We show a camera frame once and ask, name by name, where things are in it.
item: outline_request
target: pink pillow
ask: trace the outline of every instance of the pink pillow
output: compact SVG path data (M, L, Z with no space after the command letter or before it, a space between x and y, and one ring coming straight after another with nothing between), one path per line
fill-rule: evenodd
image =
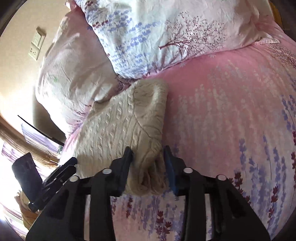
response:
M116 95L123 84L76 4L62 20L39 72L36 98L68 137L94 101Z
M256 29L248 0L76 0L116 73L152 75L192 57L271 36Z

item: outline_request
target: electrical outlet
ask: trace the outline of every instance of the electrical outlet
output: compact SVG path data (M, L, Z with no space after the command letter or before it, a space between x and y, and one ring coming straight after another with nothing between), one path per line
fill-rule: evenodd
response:
M39 53L40 53L40 49L37 46L35 46L33 43L31 43L29 55L37 61Z

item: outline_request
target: pink bedsheet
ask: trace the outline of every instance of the pink bedsheet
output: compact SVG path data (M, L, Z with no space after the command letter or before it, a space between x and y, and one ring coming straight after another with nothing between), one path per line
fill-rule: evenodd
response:
M150 78L169 85L163 144L202 175L231 178L273 238L296 205L296 43L270 17L258 28L280 44L201 56ZM166 192L111 203L117 240L180 239L183 198Z

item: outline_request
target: beige wall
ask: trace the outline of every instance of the beige wall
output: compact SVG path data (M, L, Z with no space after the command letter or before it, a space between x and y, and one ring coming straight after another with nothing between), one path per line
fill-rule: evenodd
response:
M0 37L0 114L19 132L21 122L17 115L49 136L63 139L47 111L37 102L34 85L44 54L52 43L60 21L68 12L64 2L27 0ZM28 52L37 27L46 32L46 38L36 62Z

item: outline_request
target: cable knit pattern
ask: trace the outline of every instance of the cable knit pattern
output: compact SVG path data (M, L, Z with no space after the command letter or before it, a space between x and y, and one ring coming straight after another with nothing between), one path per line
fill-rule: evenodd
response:
M77 174L81 178L95 175L130 146L134 161L126 192L162 193L165 166L161 140L167 93L160 80L139 80L109 102L96 103L76 143Z

